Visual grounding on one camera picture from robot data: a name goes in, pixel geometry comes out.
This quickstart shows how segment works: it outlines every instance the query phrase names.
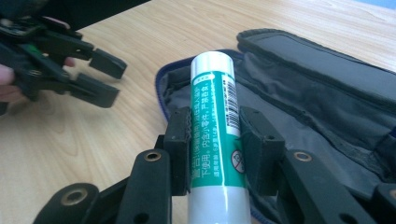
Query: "barcode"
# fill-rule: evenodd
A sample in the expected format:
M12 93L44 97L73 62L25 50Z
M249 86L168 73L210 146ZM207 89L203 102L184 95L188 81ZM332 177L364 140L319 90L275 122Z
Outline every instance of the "barcode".
M238 103L236 101L236 89L235 83L230 78L224 78L223 89L224 89L224 104L225 104L225 116L227 124L227 133L239 135L239 114L238 114Z

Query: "finger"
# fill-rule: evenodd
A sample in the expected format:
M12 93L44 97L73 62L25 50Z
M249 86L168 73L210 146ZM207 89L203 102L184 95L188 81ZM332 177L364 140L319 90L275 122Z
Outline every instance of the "finger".
M0 102L13 102L23 97L16 86L0 86Z
M11 84L14 80L14 72L11 68L0 64L0 85Z
M64 60L64 65L66 65L68 67L74 67L74 66L76 66L76 60L74 58L67 57Z

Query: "metal grommet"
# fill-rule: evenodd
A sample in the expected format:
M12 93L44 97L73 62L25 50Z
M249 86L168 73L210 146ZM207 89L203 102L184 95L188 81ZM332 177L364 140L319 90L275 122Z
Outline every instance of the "metal grommet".
M312 161L312 157L305 152L294 152L294 158L299 161Z
M394 200L396 200L396 189L391 189L389 194Z
M61 204L64 206L71 206L84 201L88 196L88 191L84 188L71 189L64 194L61 199Z
M146 161L157 161L161 158L161 153L159 152L149 152L145 155Z

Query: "blue lining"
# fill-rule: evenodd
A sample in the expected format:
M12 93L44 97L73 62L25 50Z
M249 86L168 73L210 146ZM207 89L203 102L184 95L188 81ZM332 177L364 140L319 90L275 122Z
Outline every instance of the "blue lining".
M389 135L396 138L396 127L392 131L390 131Z
M253 205L250 205L250 214L261 224L274 224L274 222L263 216L262 213L259 212Z
M223 52L229 55L231 58L243 59L244 57L243 53L235 51L233 49L217 49L217 51ZM165 102L163 101L163 97L160 94L160 81L168 72L176 70L181 67L190 66L194 58L195 56L174 63L169 63L166 66L162 67L158 71L157 76L155 77L155 91L157 92L158 103L160 105L161 111L163 112L163 115L165 116L166 121L169 121L170 118L169 118L169 114L166 112L166 105Z

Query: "hand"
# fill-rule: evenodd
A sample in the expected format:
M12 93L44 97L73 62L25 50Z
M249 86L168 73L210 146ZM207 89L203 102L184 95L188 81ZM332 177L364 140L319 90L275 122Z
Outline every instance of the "hand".
M14 78L14 71L0 64L0 102L12 102L22 98L21 90L17 86L11 86Z

